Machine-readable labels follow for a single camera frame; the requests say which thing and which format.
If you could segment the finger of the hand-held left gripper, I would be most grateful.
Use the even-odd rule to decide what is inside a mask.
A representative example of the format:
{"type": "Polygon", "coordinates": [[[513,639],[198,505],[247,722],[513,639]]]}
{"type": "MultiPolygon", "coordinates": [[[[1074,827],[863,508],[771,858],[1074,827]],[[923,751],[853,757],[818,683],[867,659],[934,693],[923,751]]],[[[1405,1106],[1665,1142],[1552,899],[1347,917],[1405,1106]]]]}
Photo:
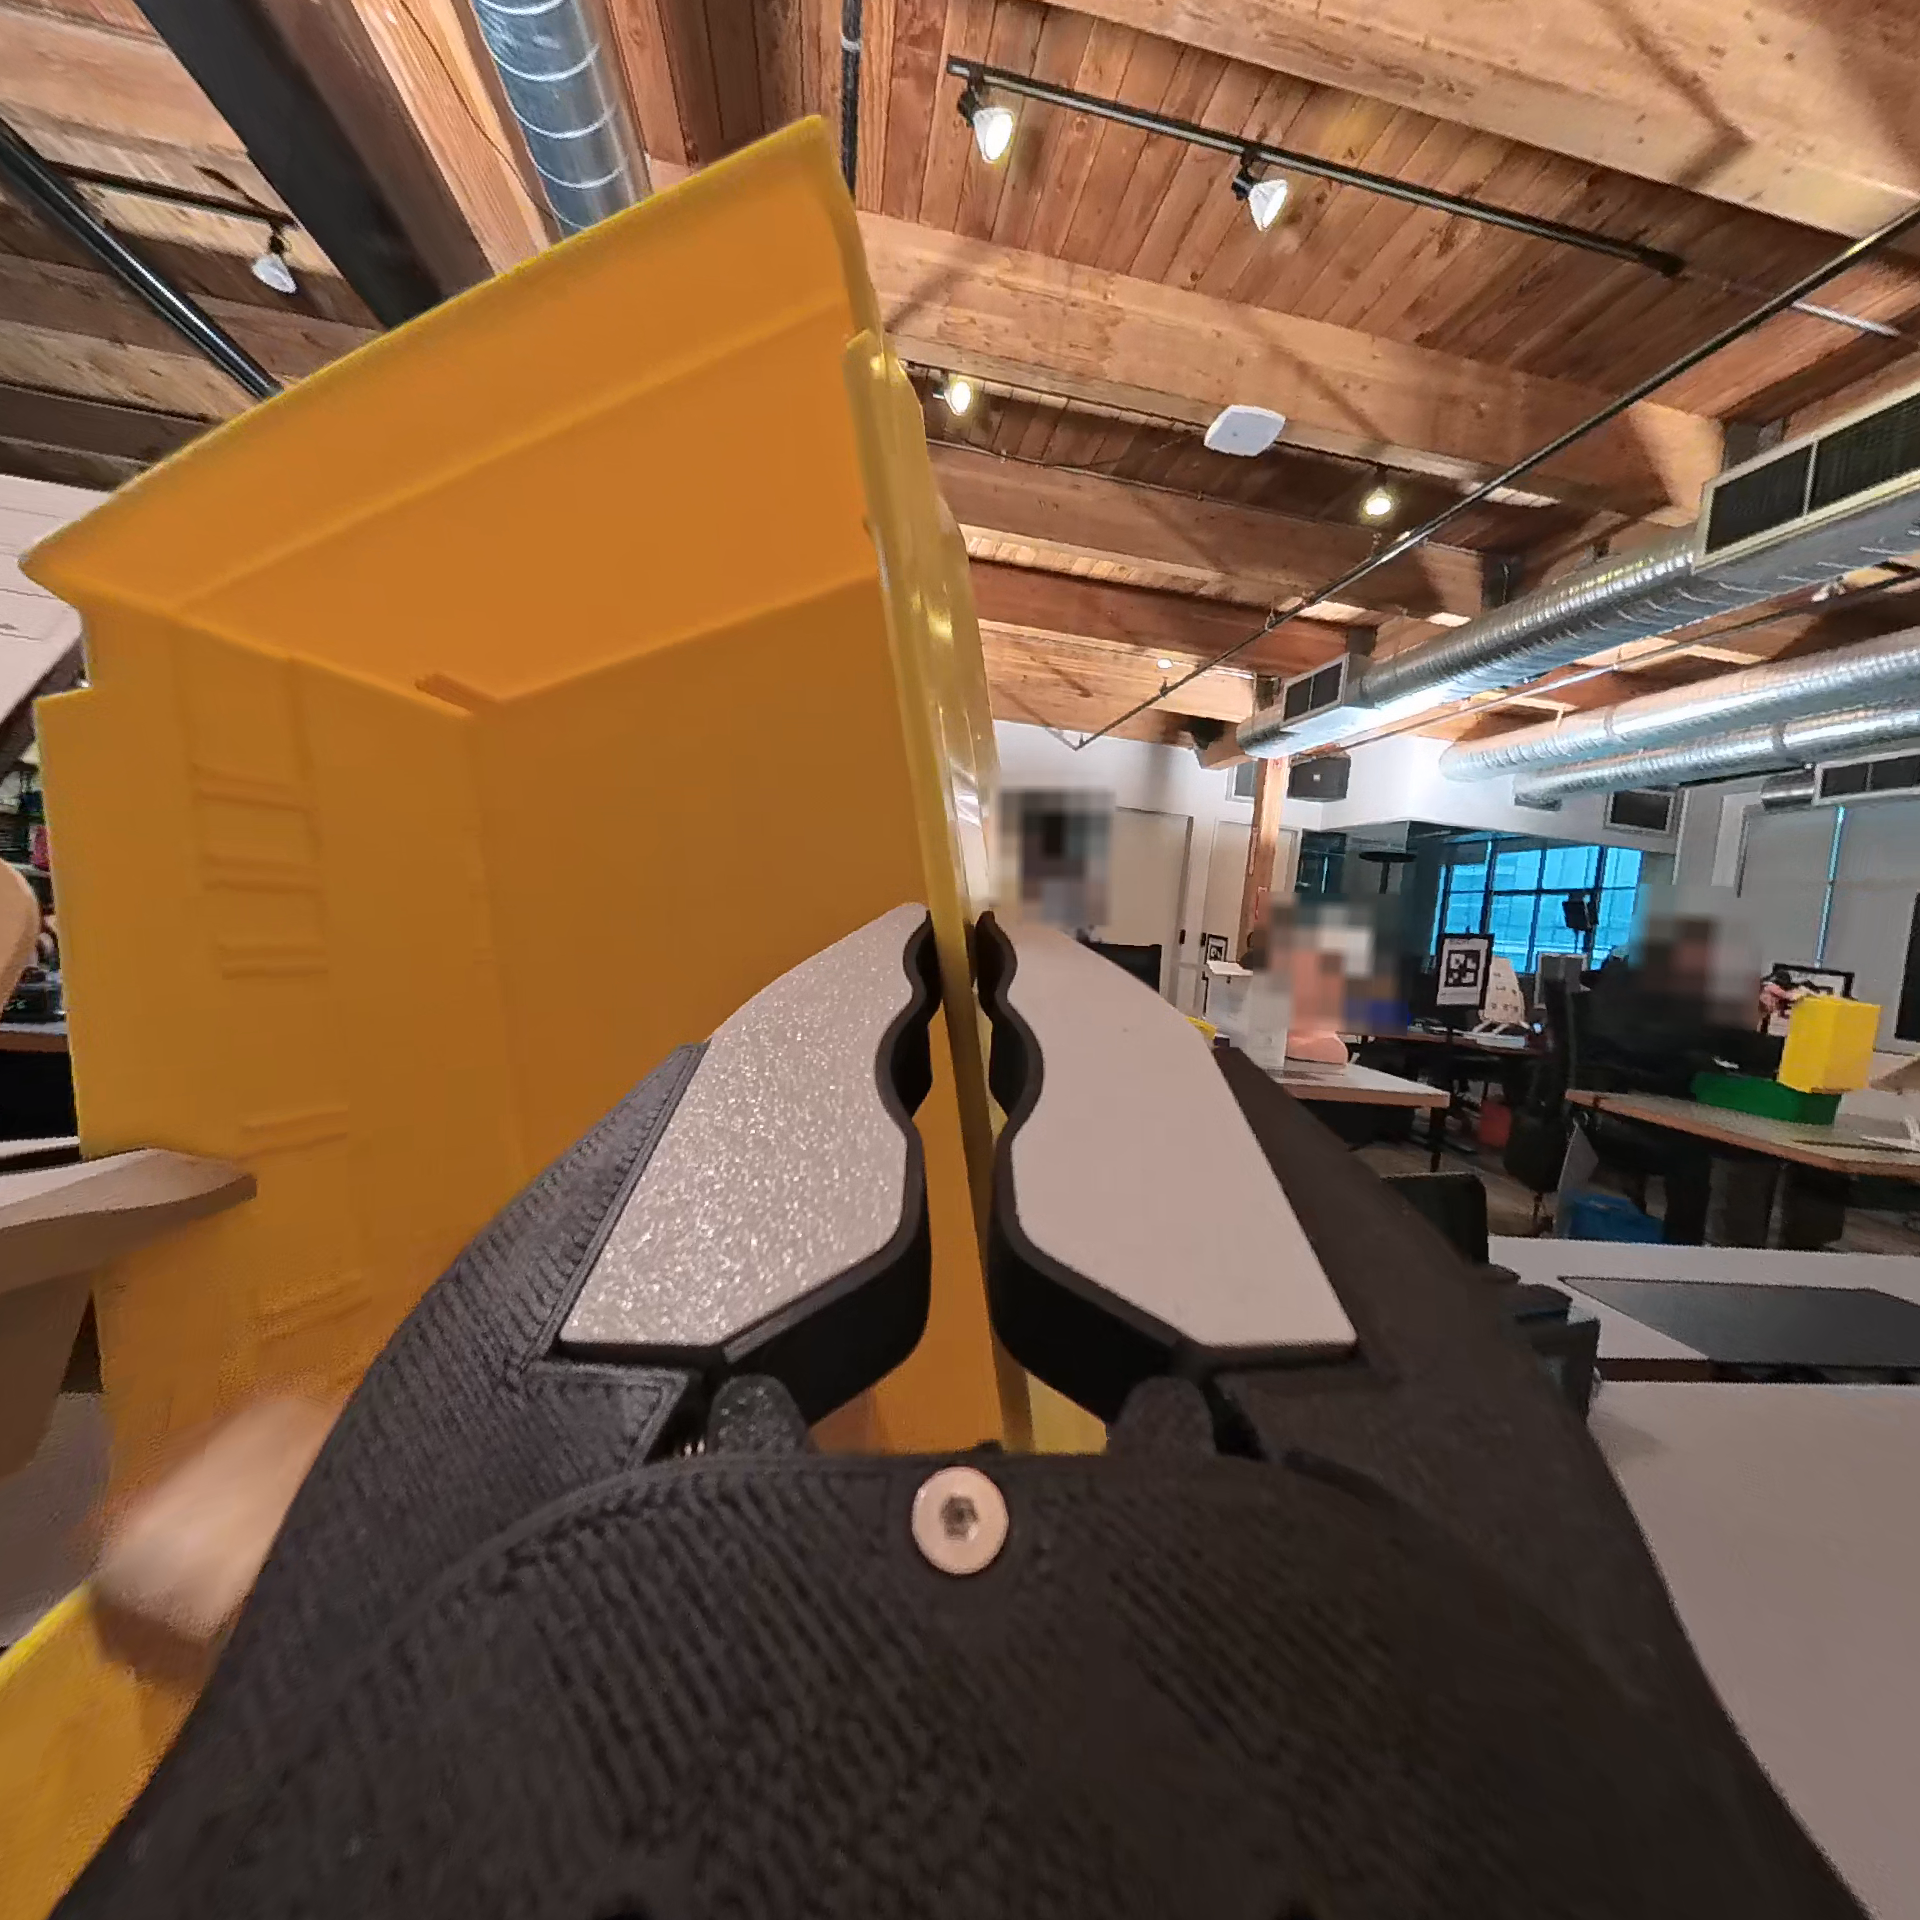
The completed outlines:
{"type": "Polygon", "coordinates": [[[247,1166],[169,1146],[5,1174],[5,1475],[53,1421],[96,1270],[254,1192],[247,1166]]]}

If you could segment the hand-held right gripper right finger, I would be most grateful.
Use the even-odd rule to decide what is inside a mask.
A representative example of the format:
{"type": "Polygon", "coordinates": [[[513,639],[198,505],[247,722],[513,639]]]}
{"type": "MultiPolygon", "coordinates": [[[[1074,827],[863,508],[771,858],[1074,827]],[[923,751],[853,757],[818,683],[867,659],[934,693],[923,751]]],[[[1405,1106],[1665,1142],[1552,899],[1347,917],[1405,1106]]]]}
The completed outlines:
{"type": "Polygon", "coordinates": [[[1358,1333],[1210,1043],[1065,931],[983,912],[987,1309],[1099,1421],[1148,1382],[1347,1363],[1358,1333]]]}

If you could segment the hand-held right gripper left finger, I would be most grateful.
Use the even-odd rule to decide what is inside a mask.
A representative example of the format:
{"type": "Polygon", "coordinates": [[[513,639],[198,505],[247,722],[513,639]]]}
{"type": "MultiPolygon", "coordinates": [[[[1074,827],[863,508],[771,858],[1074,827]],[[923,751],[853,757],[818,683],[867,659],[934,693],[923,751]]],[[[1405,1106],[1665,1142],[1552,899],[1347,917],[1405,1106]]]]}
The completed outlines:
{"type": "Polygon", "coordinates": [[[553,1351],[702,1385],[771,1379],[802,1421],[911,1360],[933,1302],[918,1109],[934,1001],[933,917],[911,901],[722,1023],[600,1225],[553,1351]]]}

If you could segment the yellow plastic box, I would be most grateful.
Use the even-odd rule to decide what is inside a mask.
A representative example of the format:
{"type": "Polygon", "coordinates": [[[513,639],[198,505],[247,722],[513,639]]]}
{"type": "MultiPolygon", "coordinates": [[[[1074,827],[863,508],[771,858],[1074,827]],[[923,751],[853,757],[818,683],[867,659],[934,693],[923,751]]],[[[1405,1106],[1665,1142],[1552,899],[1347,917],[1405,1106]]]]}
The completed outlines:
{"type": "Polygon", "coordinates": [[[116,1485],[341,1400],[662,1060],[858,925],[961,945],[967,549],[802,122],[44,541],[79,1138],[254,1169],[96,1296],[116,1485]]]}
{"type": "Polygon", "coordinates": [[[49,1917],[178,1743],[205,1640],[67,1591],[5,1654],[5,1917],[49,1917]]]}

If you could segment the small yellow box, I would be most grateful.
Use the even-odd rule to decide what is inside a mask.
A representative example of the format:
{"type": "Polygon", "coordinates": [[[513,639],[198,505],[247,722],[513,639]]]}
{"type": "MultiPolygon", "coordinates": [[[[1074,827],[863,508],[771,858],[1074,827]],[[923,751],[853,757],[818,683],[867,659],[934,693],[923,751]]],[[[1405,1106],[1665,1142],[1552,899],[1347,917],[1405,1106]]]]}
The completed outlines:
{"type": "Polygon", "coordinates": [[[1879,1023],[1879,1005],[1801,998],[1788,1010],[1778,1083],[1820,1099],[1869,1091],[1879,1023]]]}

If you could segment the wooden office desk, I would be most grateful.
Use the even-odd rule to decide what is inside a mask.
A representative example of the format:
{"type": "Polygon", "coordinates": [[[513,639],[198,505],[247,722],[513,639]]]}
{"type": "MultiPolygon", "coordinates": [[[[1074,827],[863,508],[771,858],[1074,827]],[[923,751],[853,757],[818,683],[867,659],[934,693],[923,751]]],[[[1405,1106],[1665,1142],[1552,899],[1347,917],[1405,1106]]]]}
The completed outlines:
{"type": "Polygon", "coordinates": [[[1427,1117],[1427,1169],[1439,1174],[1446,1166],[1452,1091],[1367,1065],[1309,1065],[1295,1058],[1269,1077],[1349,1151],[1411,1142],[1416,1117],[1427,1117]]]}
{"type": "Polygon", "coordinates": [[[1567,1106],[1685,1138],[1723,1162],[1710,1225],[1715,1245],[1833,1254],[1850,1204],[1895,1204],[1916,1215],[1911,1117],[1841,1109],[1830,1126],[1801,1126],[1631,1091],[1574,1091],[1567,1106]]]}

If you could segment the large paned window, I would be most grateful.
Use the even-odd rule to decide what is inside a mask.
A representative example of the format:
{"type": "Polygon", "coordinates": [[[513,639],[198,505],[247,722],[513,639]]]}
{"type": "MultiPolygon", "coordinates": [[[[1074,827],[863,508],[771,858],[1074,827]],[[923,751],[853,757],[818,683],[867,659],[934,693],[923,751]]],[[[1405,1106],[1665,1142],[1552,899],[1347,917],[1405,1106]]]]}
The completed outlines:
{"type": "Polygon", "coordinates": [[[1518,975],[1548,955],[1602,967],[1631,945],[1649,877],[1641,849],[1481,834],[1442,852],[1435,938],[1479,931],[1518,975]]]}

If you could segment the green plastic bin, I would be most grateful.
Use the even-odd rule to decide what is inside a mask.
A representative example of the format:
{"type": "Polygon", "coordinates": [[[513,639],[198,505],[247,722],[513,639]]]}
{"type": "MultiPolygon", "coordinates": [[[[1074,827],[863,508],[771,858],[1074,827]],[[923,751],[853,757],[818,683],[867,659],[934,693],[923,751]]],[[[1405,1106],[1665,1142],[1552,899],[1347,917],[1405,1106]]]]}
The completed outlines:
{"type": "Polygon", "coordinates": [[[1690,1099],[1715,1113],[1740,1113],[1792,1127],[1830,1127],[1841,1109],[1838,1091],[1796,1091],[1786,1086],[1781,1078],[1715,1069],[1693,1077],[1690,1099]]]}

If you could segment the dark grey desk mat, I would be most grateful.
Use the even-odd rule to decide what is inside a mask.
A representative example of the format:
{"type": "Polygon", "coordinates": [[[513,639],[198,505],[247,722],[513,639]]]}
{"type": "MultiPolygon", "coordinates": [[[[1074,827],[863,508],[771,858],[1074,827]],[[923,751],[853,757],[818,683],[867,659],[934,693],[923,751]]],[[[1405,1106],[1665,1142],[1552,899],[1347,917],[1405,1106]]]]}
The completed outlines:
{"type": "Polygon", "coordinates": [[[1812,1284],[1667,1284],[1567,1280],[1567,1285],[1635,1324],[1641,1346],[1681,1346],[1711,1366],[1916,1371],[1916,1302],[1874,1285],[1812,1284]]]}

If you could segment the thin black ceiling conduit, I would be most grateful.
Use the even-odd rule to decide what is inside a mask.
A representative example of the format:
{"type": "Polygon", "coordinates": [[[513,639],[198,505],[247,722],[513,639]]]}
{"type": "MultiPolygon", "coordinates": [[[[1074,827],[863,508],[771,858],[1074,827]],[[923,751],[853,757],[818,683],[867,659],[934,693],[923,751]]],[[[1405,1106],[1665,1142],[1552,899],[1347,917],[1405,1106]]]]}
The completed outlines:
{"type": "Polygon", "coordinates": [[[1460,495],[1450,508],[1417,521],[1416,529],[1408,529],[1405,537],[1397,537],[1391,545],[1377,549],[1367,562],[1356,562],[1349,571],[1343,571],[1341,579],[1324,580],[1319,590],[1313,591],[1295,591],[1285,604],[1276,604],[1256,629],[1250,629],[1244,639],[1239,639],[1234,647],[1217,649],[1210,659],[1198,659],[1196,668],[1188,668],[1182,681],[1166,683],[1162,689],[1139,698],[1134,706],[1129,706],[1126,712],[1118,712],[1114,722],[1107,722],[1102,730],[1095,731],[1082,731],[1079,741],[1069,741],[1069,747],[1079,755],[1082,747],[1090,747],[1095,741],[1107,741],[1114,737],[1118,730],[1139,722],[1143,712],[1151,712],[1157,703],[1166,703],[1175,689],[1186,689],[1188,683],[1204,681],[1206,672],[1244,657],[1256,640],[1278,635],[1285,622],[1295,619],[1307,619],[1309,610],[1315,610],[1319,604],[1327,604],[1332,595],[1343,595],[1347,590],[1356,590],[1358,580],[1373,579],[1377,571],[1386,565],[1397,565],[1400,557],[1408,557],[1411,550],[1417,550],[1435,534],[1450,529],[1456,517],[1463,517],[1466,508],[1481,505],[1485,497],[1495,497],[1496,492],[1510,492],[1518,486],[1525,474],[1538,472],[1542,464],[1553,464],[1562,454],[1568,454],[1574,444],[1579,444],[1583,438],[1598,434],[1602,427],[1612,427],[1616,419],[1631,417],[1635,408],[1641,408],[1645,400],[1654,400],[1657,391],[1665,391],[1670,383],[1685,376],[1690,369],[1699,369],[1701,363],[1715,358],[1723,347],[1734,347],[1740,341],[1745,341],[1750,332],[1759,332],[1761,324],[1778,321],[1781,314],[1796,310],[1801,302],[1806,302],[1812,295],[1825,291],[1838,276],[1860,268],[1864,259],[1871,259],[1874,253],[1888,253],[1895,241],[1910,239],[1916,229],[1916,203],[1910,203],[1903,217],[1888,219],[1882,228],[1874,228],[1871,236],[1850,241],[1841,253],[1833,253],[1830,259],[1821,259],[1821,268],[1812,268],[1806,276],[1792,281],[1786,291],[1778,295],[1767,295],[1750,314],[1743,314],[1734,324],[1723,324],[1715,329],[1711,336],[1705,336],[1701,344],[1685,347],[1681,356],[1674,356],[1667,368],[1660,368],[1657,375],[1641,376],[1639,385],[1631,385],[1622,397],[1607,400],[1598,412],[1593,412],[1588,419],[1578,419],[1568,432],[1562,432],[1559,438],[1552,438],[1548,444],[1532,448],[1525,461],[1495,472],[1489,481],[1475,485],[1466,495],[1460,495]]]}

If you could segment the grey air vent unit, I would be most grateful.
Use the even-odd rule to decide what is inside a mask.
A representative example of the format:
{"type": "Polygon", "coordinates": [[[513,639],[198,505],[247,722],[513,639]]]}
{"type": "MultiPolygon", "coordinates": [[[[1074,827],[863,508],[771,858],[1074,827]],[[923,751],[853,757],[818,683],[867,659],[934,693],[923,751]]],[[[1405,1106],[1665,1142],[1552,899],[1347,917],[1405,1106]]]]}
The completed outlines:
{"type": "Polygon", "coordinates": [[[1916,555],[1916,388],[1733,469],[1701,497],[1693,571],[1781,595],[1916,555]]]}

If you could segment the black ceiling pipe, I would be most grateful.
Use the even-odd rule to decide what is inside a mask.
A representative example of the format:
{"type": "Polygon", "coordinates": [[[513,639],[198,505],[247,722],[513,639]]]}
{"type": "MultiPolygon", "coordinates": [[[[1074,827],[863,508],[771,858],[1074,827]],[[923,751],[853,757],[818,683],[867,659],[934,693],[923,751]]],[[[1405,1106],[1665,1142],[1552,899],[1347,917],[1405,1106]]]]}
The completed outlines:
{"type": "Polygon", "coordinates": [[[254,400],[283,391],[277,383],[224,324],[211,321],[180,286],[154,273],[133,244],[113,236],[91,203],[56,174],[12,124],[5,124],[5,188],[96,259],[125,295],[154,314],[174,336],[199,350],[254,400]]]}

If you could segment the silver ventilation duct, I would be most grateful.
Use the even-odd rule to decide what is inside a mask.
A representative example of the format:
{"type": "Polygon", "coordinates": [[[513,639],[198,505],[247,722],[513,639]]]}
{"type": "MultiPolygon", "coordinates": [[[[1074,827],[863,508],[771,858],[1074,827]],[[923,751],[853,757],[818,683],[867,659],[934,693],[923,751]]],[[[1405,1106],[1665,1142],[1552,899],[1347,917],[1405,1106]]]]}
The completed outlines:
{"type": "Polygon", "coordinates": [[[1781,774],[1838,751],[1916,741],[1916,629],[1578,712],[1562,725],[1456,745],[1456,784],[1512,781],[1512,803],[1781,774]]]}
{"type": "Polygon", "coordinates": [[[470,3],[561,239],[652,192],[602,3],[470,3]]]}
{"type": "Polygon", "coordinates": [[[1239,730],[1239,751],[1285,757],[1332,747],[1358,731],[1421,718],[1435,706],[1525,686],[1627,640],[1674,635],[1910,555],[1916,555],[1916,524],[1898,524],[1882,537],[1788,541],[1733,565],[1693,562],[1685,541],[1665,541],[1617,562],[1583,565],[1479,617],[1450,639],[1349,668],[1343,703],[1332,708],[1285,718],[1283,706],[1269,706],[1239,730]]]}

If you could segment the black lighting track rail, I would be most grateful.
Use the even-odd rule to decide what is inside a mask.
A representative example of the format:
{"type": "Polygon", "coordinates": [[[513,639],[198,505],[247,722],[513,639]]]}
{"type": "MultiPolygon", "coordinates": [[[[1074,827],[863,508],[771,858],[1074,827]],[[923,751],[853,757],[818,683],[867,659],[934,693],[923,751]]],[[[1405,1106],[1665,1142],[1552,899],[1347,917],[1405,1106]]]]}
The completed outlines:
{"type": "Polygon", "coordinates": [[[1176,140],[1191,151],[1234,159],[1234,197],[1240,203],[1256,203],[1259,188],[1270,185],[1276,178],[1285,178],[1285,183],[1307,178],[1307,183],[1324,183],[1334,188],[1356,188],[1356,192],[1367,192],[1386,203],[1417,208],[1439,219],[1463,219],[1471,228],[1495,228],[1500,236],[1542,241],[1553,251],[1574,251],[1574,253],[1602,258],[1616,266],[1631,266],[1631,268],[1654,273],[1660,281],[1685,276],[1685,259],[1679,253],[1667,253],[1667,251],[1657,251],[1645,241],[1612,239],[1612,236],[1598,236],[1595,228],[1574,228],[1574,223],[1559,223],[1559,219],[1548,219],[1537,213],[1489,203],[1481,197],[1450,192],[1450,188],[1439,188],[1427,183],[1405,183],[1405,178],[1390,178],[1390,174],[1377,174],[1377,170],[1367,170],[1356,164],[1334,164],[1334,159],[1292,151],[1278,145],[1264,145],[1251,136],[1217,134],[1217,127],[1206,127],[1196,122],[1168,117],[1162,111],[1139,111],[1119,97],[1102,97],[1102,93],[1090,93],[1090,90],[1079,90],[1069,83],[1019,77],[1014,67],[972,61],[972,58],[946,58],[943,73],[961,83],[967,122],[972,122],[987,105],[987,93],[1004,93],[1010,101],[1069,111],[1069,112],[1079,112],[1087,122],[1102,122],[1102,124],[1114,124],[1126,134],[1139,134],[1151,140],[1176,140]]]}

